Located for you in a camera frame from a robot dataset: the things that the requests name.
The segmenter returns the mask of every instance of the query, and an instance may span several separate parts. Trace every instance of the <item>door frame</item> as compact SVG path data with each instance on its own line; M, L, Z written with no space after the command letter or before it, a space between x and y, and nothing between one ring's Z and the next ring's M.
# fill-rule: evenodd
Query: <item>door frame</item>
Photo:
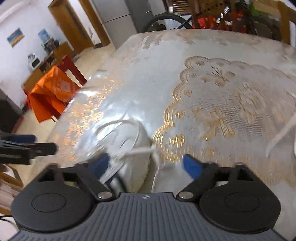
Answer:
M85 34L86 34L86 36L87 36L87 38L88 38L88 41L89 41L89 42L92 44L92 46L94 47L94 43L92 42L92 40L91 40L91 38L89 37L89 35L88 35L86 29L84 28L83 24L81 23L80 19L78 18L77 13L75 12L75 10L73 9L72 5L70 4L70 2L69 2L68 0L53 0L53 1L48 5L48 9L49 9L49 11L51 12L53 18L56 20L57 24L59 25L59 21L55 18L54 14L53 14L53 11L52 11L52 8L53 8L53 7L58 7L58 6L59 6L59 2L61 2L61 1L66 1L66 2L68 3L68 5L69 5L69 7L71 8L72 13L73 13L73 15L74 15L74 17L75 17L75 22L77 22L78 24L80 24L80 27L81 27L82 30L85 32Z
M92 4L90 3L90 0L79 0L83 10L85 11L87 17L89 18L92 26L94 27L97 35L99 36L102 45L107 46L110 43L110 39L104 29L104 27L101 24L101 21L99 20L96 12L94 11L94 8Z

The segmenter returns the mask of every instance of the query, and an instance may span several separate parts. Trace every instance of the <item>gray refrigerator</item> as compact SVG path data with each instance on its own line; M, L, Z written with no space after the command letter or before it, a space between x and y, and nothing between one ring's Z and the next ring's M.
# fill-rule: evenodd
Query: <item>gray refrigerator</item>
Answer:
M116 49L153 17L148 0L91 1Z

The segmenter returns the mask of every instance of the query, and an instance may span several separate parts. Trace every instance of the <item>wooden door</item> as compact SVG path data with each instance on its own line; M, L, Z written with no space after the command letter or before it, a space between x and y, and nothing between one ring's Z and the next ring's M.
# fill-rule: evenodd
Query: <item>wooden door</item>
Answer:
M48 8L77 54L94 46L67 0L53 1Z

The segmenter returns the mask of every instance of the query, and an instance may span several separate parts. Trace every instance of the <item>black circular cover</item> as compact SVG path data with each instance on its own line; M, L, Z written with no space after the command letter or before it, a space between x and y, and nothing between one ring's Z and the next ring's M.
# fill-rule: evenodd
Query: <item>black circular cover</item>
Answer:
M35 232L57 232L75 226L91 211L91 198L64 183L44 181L16 196L11 212L16 223Z
M281 206L267 189L252 181L214 187L202 195L203 215L214 225L235 233L259 233L274 225Z

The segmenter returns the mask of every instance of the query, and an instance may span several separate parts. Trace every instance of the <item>blue and yellow poster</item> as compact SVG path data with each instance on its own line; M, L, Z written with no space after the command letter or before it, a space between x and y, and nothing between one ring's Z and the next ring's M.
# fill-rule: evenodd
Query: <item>blue and yellow poster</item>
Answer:
M10 35L7 40L10 43L10 45L13 47L15 46L22 38L24 37L24 34L22 31L18 28L12 35Z

